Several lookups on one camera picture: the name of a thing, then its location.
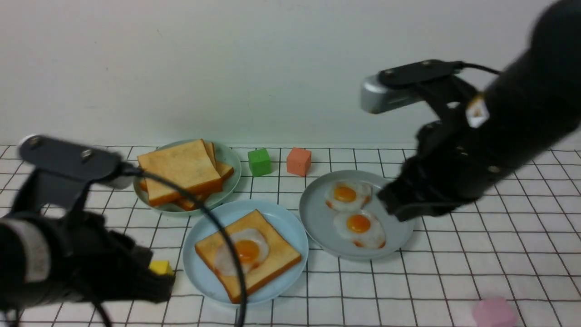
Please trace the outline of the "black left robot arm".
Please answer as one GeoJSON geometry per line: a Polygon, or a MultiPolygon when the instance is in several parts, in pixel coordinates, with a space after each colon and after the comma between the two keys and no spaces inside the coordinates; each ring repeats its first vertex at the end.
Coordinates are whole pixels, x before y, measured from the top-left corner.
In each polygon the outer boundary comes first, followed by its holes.
{"type": "Polygon", "coordinates": [[[83,212],[77,221],[39,213],[1,219],[1,312],[20,325],[29,308],[87,302],[106,327],[104,302],[168,302],[176,277],[151,269],[153,251],[110,230],[105,217],[83,212]]]}

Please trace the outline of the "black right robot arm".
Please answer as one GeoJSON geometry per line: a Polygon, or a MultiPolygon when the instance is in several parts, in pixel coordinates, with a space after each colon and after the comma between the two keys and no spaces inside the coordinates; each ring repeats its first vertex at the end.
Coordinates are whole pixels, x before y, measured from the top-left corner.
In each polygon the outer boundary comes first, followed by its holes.
{"type": "Polygon", "coordinates": [[[374,114],[425,102],[438,120],[416,135],[416,154],[376,195],[399,221],[441,217],[474,203],[580,127],[580,2],[559,0],[537,19],[528,48],[479,91],[457,77],[462,61],[424,60],[362,85],[374,114]]]}

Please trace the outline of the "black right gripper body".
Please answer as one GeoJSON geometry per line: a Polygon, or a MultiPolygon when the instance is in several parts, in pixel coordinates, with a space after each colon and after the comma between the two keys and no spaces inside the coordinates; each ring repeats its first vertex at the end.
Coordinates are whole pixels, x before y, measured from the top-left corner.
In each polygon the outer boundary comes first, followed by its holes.
{"type": "Polygon", "coordinates": [[[475,130],[434,121],[416,134],[415,155],[377,193],[398,221],[441,217],[480,199],[504,177],[504,165],[475,130]]]}

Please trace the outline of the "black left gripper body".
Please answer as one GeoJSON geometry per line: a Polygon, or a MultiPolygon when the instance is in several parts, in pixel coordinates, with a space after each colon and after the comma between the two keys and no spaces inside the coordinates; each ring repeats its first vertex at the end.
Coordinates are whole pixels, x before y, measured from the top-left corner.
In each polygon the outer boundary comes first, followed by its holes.
{"type": "Polygon", "coordinates": [[[50,217],[58,236],[72,246],[70,255],[52,262],[50,303],[168,302],[176,278],[153,272],[153,251],[106,222],[93,211],[84,211],[74,225],[50,217]]]}

